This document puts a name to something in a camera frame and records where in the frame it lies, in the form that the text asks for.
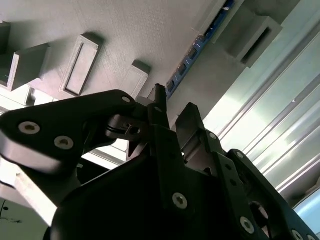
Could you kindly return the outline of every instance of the rectangular recess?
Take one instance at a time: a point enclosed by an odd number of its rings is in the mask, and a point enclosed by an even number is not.
[[[186,70],[187,70],[187,66],[184,63],[181,64],[181,66],[178,69],[180,76],[182,76],[186,72]]]
[[[188,57],[193,60],[195,59],[195,57],[197,56],[198,54],[198,50],[195,49],[194,47],[190,50],[190,52],[188,53]]]
[[[271,17],[255,16],[242,37],[234,41],[228,52],[251,68],[281,30],[282,27]]]
[[[73,97],[82,94],[97,59],[102,41],[87,34],[78,37],[73,53],[62,80],[60,91]]]
[[[256,52],[256,50],[259,48],[261,43],[266,40],[268,35],[270,34],[271,30],[269,27],[267,27],[264,32],[260,35],[260,37],[256,40],[256,42],[252,45],[252,47],[249,49],[249,51],[245,54],[245,56],[242,58],[241,62],[243,64],[246,64],[249,59],[252,57],[252,55]]]

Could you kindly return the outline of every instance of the slot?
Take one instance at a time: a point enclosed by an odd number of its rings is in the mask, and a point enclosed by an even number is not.
[[[182,76],[186,72],[186,70],[187,70],[187,66],[183,63],[178,69],[180,76]]]
[[[170,83],[167,85],[169,92],[171,92],[175,88],[175,86],[175,82],[171,80]]]
[[[193,60],[197,56],[198,51],[194,47],[191,49],[191,51],[188,53],[188,57]]]
[[[252,45],[252,47],[249,49],[249,51],[246,53],[246,55],[242,58],[241,62],[243,64],[246,64],[251,56],[256,52],[256,50],[260,47],[262,42],[268,37],[268,35],[271,33],[271,29],[267,27],[264,32],[260,35],[260,37],[256,40],[256,42]]]

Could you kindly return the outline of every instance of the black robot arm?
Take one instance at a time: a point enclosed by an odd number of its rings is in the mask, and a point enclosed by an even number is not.
[[[127,161],[80,186],[82,155],[116,139],[129,141]],[[113,90],[5,113],[0,155],[46,239],[317,239],[241,151],[222,149],[197,106],[170,130],[160,85],[153,100]]]

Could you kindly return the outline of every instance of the screw head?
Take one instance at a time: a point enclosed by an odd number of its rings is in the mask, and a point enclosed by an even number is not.
[[[293,229],[291,232],[296,240],[304,240],[304,238],[301,236],[301,234],[299,232],[297,232],[296,230]]]
[[[244,156],[242,155],[241,152],[237,151],[236,155],[240,158],[240,159],[244,159]]]
[[[217,136],[214,135],[212,132],[210,132],[209,136],[210,136],[210,138],[212,138],[212,139],[217,139]]]
[[[316,240],[313,236],[311,236],[311,235],[307,235],[307,237],[308,237],[308,239],[309,240]]]
[[[18,126],[20,132],[23,134],[34,135],[40,132],[40,126],[32,121],[25,121]]]
[[[241,226],[244,228],[244,230],[247,231],[249,234],[255,233],[255,227],[253,226],[252,222],[246,218],[245,216],[240,217],[240,223]]]
[[[188,207],[188,201],[185,196],[183,196],[181,193],[176,192],[172,196],[172,201],[174,205],[176,205],[179,209],[186,209]]]
[[[58,136],[54,140],[54,145],[62,150],[70,150],[74,147],[74,141],[68,136]]]
[[[130,98],[128,98],[126,96],[123,96],[122,100],[125,101],[126,103],[130,103],[131,102]]]

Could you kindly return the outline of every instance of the gray rectangular block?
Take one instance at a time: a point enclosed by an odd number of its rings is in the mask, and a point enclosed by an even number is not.
[[[0,55],[7,52],[11,25],[7,22],[0,23]]]
[[[61,92],[74,97],[82,94],[99,54],[101,43],[101,39],[92,36],[81,35],[78,37],[60,86]]]
[[[9,78],[6,84],[0,86],[11,92],[39,78],[48,48],[47,44],[43,44],[15,52]]]
[[[281,32],[282,27],[269,16],[256,16],[252,24],[228,51],[239,62],[252,67]]]
[[[150,66],[141,61],[135,60],[130,66],[130,69],[126,74],[120,89],[136,99],[141,89],[145,85],[150,71]]]

